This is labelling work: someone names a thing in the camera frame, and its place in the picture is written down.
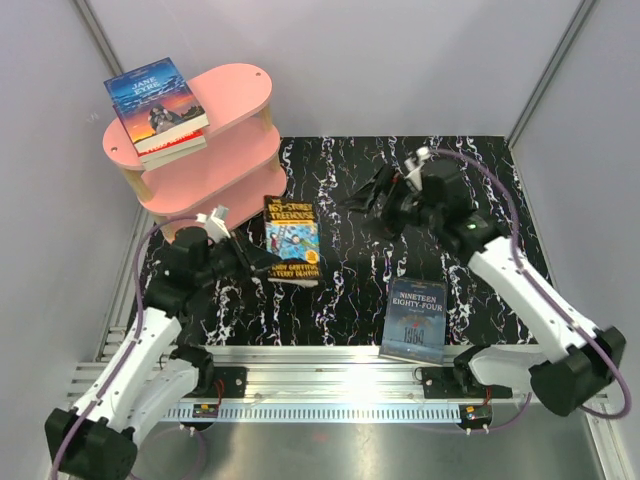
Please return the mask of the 169-Storey Treehouse black book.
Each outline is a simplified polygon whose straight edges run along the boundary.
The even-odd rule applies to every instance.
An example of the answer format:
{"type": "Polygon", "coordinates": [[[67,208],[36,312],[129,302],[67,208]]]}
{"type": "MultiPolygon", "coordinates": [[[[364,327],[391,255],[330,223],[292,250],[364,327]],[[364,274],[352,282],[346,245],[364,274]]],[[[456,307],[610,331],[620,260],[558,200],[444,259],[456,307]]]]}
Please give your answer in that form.
{"type": "Polygon", "coordinates": [[[313,204],[265,196],[263,218],[266,250],[281,259],[270,268],[267,279],[272,283],[317,286],[322,275],[319,226],[313,204]]]}

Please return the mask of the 13-Storey Treehouse red book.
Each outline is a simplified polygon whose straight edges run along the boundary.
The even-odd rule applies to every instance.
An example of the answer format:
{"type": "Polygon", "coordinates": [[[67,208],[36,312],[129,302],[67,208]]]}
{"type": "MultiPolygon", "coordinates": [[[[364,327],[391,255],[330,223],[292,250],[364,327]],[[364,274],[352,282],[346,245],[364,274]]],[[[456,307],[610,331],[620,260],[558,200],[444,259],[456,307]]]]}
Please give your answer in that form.
{"type": "Polygon", "coordinates": [[[138,158],[142,163],[149,163],[152,160],[184,156],[191,151],[197,151],[207,145],[206,137],[201,130],[194,131],[190,134],[177,138],[175,141],[161,144],[149,150],[139,152],[138,158]]]}

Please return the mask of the Jane Eyre blue book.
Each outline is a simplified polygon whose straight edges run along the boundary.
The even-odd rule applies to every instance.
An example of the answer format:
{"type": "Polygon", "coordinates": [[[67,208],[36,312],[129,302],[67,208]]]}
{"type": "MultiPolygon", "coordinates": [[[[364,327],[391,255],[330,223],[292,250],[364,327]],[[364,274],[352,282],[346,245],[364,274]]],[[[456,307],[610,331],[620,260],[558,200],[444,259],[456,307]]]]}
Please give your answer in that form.
{"type": "Polygon", "coordinates": [[[203,106],[168,57],[110,78],[104,86],[139,153],[209,125],[203,106]]]}

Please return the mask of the purple paperback book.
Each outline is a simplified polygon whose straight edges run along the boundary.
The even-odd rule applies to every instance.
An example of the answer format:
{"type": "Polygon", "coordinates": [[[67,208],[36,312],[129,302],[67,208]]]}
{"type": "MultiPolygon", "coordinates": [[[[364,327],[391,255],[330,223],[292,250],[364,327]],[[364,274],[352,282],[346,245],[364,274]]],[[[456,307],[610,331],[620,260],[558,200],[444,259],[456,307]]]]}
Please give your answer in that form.
{"type": "Polygon", "coordinates": [[[167,165],[175,160],[178,160],[180,158],[183,158],[185,156],[188,156],[195,152],[203,150],[205,147],[206,147],[206,144],[200,144],[200,145],[195,145],[189,148],[185,148],[172,153],[166,153],[158,156],[144,155],[144,156],[140,156],[139,160],[145,171],[152,171],[164,165],[167,165]]]}

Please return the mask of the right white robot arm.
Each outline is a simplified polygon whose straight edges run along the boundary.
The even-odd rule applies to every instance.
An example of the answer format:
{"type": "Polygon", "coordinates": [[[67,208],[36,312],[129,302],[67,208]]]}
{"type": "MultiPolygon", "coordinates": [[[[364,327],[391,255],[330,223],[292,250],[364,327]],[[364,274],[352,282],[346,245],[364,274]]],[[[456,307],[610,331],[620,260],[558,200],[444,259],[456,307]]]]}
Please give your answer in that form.
{"type": "Polygon", "coordinates": [[[473,207],[455,162],[407,161],[407,172],[390,165],[341,207],[369,213],[374,234],[396,240],[407,226],[429,229],[439,244],[493,288],[537,340],[537,355],[496,346],[472,347],[453,360],[453,385],[465,397],[500,386],[532,393],[552,413],[584,408],[612,382],[622,384],[619,365],[626,347],[615,327],[601,329],[580,314],[530,265],[509,233],[489,211],[473,207]]]}

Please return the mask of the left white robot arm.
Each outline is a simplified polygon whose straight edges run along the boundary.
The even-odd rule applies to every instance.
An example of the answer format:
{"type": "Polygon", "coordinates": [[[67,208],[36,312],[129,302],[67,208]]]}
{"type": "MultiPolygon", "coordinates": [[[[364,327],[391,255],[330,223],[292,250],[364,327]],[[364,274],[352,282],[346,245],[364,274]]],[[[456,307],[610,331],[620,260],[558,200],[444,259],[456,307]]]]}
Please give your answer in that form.
{"type": "Polygon", "coordinates": [[[71,408],[46,419],[50,478],[127,478],[169,408],[214,388],[211,354],[173,344],[190,301],[219,280],[251,280],[281,259],[213,224],[179,229],[165,260],[163,272],[137,291],[137,318],[102,373],[71,408]]]}

